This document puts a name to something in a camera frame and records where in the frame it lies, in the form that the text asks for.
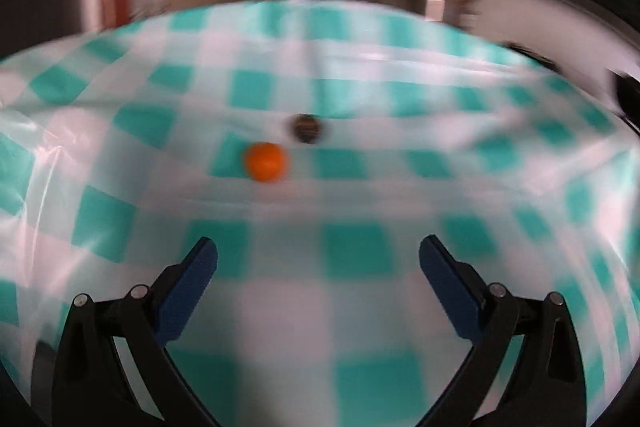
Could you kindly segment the orange tangerine on table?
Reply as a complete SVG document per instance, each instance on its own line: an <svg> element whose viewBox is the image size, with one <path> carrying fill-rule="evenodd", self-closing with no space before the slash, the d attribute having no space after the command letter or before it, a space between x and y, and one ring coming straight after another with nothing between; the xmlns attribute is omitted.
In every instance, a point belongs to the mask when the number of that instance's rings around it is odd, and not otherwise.
<svg viewBox="0 0 640 427"><path fill-rule="evenodd" d="M252 143L244 150L243 167L254 181L276 182L288 173L288 152L276 143Z"/></svg>

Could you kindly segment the teal white checkered tablecloth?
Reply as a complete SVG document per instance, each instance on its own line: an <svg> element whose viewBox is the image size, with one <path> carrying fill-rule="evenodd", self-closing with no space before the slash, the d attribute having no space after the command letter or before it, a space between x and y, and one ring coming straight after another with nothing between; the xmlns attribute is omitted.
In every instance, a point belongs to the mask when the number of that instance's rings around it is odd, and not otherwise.
<svg viewBox="0 0 640 427"><path fill-rule="evenodd" d="M292 135L298 114L322 138ZM244 150L288 152L276 182ZM639 140L525 56L372 4L218 4L1 63L1 360L27 389L79 293L118 298L203 236L169 350L226 426L412 426L469 343L434 234L513 294L565 296L588 415L639 354Z"/></svg>

